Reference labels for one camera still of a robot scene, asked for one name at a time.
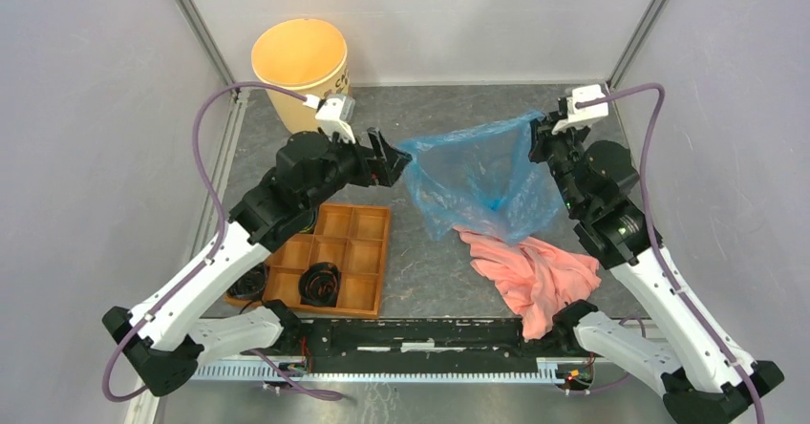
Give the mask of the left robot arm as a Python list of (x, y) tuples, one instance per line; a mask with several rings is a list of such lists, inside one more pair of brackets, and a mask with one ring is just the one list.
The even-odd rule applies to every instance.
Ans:
[(391, 187), (399, 180), (411, 155), (390, 145), (376, 128), (369, 129), (368, 137), (371, 144), (365, 147), (338, 133), (294, 134), (277, 151), (274, 167), (218, 221), (205, 250), (140, 304), (109, 309), (102, 323), (117, 347), (102, 376), (105, 396), (115, 402), (134, 398), (111, 391), (120, 356), (138, 374), (141, 390), (161, 397), (213, 361), (248, 350), (293, 352), (300, 329), (280, 303), (211, 322), (203, 314), (251, 268), (309, 226), (320, 205), (345, 186)]

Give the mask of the blue plastic trash bag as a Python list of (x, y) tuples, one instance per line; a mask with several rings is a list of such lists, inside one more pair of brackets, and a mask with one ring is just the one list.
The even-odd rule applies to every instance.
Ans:
[(402, 177), (432, 240), (460, 227), (516, 244), (554, 223), (562, 198), (528, 157), (530, 124), (543, 118), (530, 111), (396, 145), (412, 157)]

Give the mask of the yellow plastic trash bin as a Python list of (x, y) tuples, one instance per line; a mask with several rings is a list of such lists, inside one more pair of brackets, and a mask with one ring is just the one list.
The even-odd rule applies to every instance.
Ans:
[(256, 77), (299, 95), (348, 95), (348, 45), (331, 23), (288, 20), (265, 31), (251, 50)]

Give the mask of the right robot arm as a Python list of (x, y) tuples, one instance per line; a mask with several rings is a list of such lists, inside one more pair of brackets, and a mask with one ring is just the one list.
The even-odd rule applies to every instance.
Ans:
[(730, 423), (759, 410), (782, 370), (753, 358), (706, 313), (629, 197), (639, 180), (629, 150), (607, 140), (585, 145), (587, 130), (559, 130), (560, 119), (531, 121), (528, 157), (548, 166), (580, 244), (638, 300), (666, 344), (578, 301), (555, 316), (554, 348), (611, 361), (653, 390), (678, 423)]

